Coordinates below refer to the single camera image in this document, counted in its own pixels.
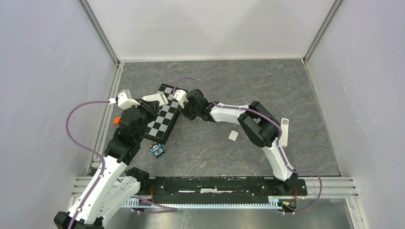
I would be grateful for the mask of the white remote control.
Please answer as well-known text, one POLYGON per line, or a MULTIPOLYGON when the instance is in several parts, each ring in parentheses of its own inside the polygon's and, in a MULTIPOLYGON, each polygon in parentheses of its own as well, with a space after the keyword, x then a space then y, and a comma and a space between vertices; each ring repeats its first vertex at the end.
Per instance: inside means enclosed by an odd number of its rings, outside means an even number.
POLYGON ((158 103, 158 107, 162 107, 169 103, 167 96, 164 93, 146 95, 143 96, 141 99, 146 102, 158 103))

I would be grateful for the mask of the white battery cover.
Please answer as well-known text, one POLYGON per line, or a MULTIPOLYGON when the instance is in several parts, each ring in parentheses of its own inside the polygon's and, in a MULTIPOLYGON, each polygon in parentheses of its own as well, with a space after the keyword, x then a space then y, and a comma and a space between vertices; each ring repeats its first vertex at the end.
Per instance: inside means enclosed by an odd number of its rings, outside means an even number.
POLYGON ((236 141, 239 133, 237 131, 232 130, 228 136, 228 139, 231 141, 236 141))

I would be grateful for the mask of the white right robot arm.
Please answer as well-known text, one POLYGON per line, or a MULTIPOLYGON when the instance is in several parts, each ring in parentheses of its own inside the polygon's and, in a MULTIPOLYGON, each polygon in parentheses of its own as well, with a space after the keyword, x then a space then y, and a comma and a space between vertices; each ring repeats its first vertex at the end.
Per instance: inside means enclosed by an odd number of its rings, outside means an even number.
POLYGON ((273 170, 276 189, 287 195, 295 189, 298 175, 287 160, 280 144, 282 129, 275 117, 258 102, 250 105, 227 105, 209 102, 199 89, 188 93, 177 90, 173 98, 179 102, 181 112, 189 120, 200 117, 208 122, 227 122, 242 127, 248 139, 263 150, 273 170))

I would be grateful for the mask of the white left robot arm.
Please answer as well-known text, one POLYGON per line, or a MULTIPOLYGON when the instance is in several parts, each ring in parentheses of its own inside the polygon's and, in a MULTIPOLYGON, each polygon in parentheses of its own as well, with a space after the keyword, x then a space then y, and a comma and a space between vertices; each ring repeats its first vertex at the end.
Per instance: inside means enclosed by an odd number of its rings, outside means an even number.
POLYGON ((150 181, 129 172, 117 188, 118 177, 140 149, 149 123, 156 120, 159 107, 166 102, 130 100, 121 105, 117 129, 101 155, 100 166, 79 199, 67 212, 59 211, 54 223, 59 229, 103 229, 123 204, 134 194, 149 191, 150 181))

